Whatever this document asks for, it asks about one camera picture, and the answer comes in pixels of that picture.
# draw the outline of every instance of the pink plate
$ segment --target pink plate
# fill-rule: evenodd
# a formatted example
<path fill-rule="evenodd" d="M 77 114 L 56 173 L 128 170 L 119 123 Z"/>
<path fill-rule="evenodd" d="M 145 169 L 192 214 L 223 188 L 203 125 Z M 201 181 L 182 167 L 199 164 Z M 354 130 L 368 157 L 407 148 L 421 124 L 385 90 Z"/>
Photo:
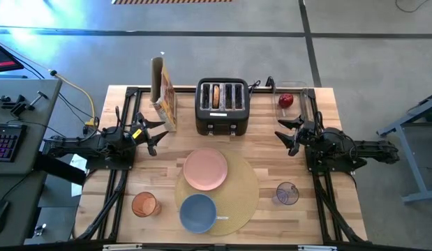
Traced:
<path fill-rule="evenodd" d="M 193 188 L 212 190 L 220 186 L 227 177 L 227 160 L 215 149 L 198 149 L 188 155 L 183 173 Z"/>

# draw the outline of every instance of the blue bowl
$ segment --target blue bowl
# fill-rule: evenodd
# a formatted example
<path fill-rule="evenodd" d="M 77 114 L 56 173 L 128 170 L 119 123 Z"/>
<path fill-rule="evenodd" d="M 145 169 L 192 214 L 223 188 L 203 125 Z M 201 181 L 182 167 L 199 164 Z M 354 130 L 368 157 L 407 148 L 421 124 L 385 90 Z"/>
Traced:
<path fill-rule="evenodd" d="M 180 208 L 180 221 L 183 227 L 194 234 L 210 230 L 217 218 L 214 201 L 203 194 L 191 195 L 183 201 Z"/>

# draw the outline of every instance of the black toaster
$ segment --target black toaster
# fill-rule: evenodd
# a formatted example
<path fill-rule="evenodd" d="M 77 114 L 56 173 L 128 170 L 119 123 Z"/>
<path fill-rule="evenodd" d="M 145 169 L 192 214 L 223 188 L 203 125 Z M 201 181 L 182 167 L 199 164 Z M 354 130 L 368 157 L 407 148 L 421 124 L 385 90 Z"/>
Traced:
<path fill-rule="evenodd" d="M 243 135 L 248 127 L 248 84 L 235 78 L 204 78 L 195 88 L 195 125 L 201 135 Z"/>

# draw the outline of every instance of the wooden tabletop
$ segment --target wooden tabletop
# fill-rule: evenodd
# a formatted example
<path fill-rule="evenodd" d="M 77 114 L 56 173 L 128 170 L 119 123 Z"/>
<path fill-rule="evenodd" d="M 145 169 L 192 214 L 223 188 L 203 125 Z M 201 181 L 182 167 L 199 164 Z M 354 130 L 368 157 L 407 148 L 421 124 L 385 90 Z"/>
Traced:
<path fill-rule="evenodd" d="M 115 106 L 121 109 L 127 86 L 109 86 L 100 119 L 101 127 L 117 123 Z M 318 109 L 323 114 L 325 127 L 341 128 L 338 110 L 331 88 L 315 89 Z M 244 136 L 201 136 L 195 129 L 194 94 L 178 93 L 177 132 L 169 133 L 156 148 L 158 155 L 151 157 L 146 146 L 138 146 L 133 169 L 129 172 L 124 205 L 121 214 L 118 242 L 132 243 L 238 243 L 238 244 L 321 244 L 315 191 L 312 176 L 306 170 L 304 150 L 289 157 L 287 150 L 274 135 L 275 130 L 291 134 L 276 121 L 271 94 L 255 93 L 251 99 L 248 130 Z M 299 115 L 299 105 L 286 115 Z M 150 121 L 159 121 L 149 104 L 149 94 L 143 93 L 140 111 Z M 156 128 L 154 135 L 164 128 Z M 179 209 L 174 201 L 174 187 L 186 156 L 201 147 L 228 149 L 250 163 L 258 175 L 260 200 L 253 218 L 240 230 L 226 236 L 192 234 L 179 220 Z M 76 215 L 75 233 L 81 234 L 103 206 L 109 171 L 97 171 L 85 184 Z M 299 200 L 291 206 L 276 206 L 271 201 L 273 191 L 284 182 L 294 183 Z M 362 212 L 352 179 L 346 174 L 333 173 L 334 194 L 338 210 L 358 236 L 366 239 Z M 162 203 L 162 212 L 154 217 L 139 218 L 133 214 L 131 203 L 140 192 L 151 192 Z M 108 236 L 113 209 L 107 222 Z M 329 233 L 334 236 L 332 218 L 327 214 Z"/>

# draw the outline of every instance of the gray desk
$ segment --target gray desk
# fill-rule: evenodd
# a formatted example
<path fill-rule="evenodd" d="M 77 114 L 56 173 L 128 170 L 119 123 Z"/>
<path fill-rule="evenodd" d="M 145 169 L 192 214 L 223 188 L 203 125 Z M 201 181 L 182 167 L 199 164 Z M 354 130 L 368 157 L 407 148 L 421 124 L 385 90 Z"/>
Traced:
<path fill-rule="evenodd" d="M 36 103 L 36 110 L 24 112 L 20 116 L 26 121 L 43 125 L 47 125 L 50 120 L 60 88 L 61 81 L 55 79 L 0 79 L 0 96 L 7 95 L 15 100 L 19 94 L 22 94 L 31 102 L 37 96 L 36 92 L 42 91 L 49 97 L 49 100 L 40 100 Z M 0 108 L 0 123 L 12 119 L 9 110 Z M 45 128 L 41 125 L 27 125 L 27 134 L 15 162 L 0 163 L 0 198 L 24 177 L 25 170 L 32 169 L 35 162 Z M 23 244 L 31 231 L 30 227 L 46 175 L 41 171 L 32 172 L 7 196 L 6 200 L 10 202 L 10 208 L 6 216 L 6 225 L 0 233 L 0 246 Z"/>

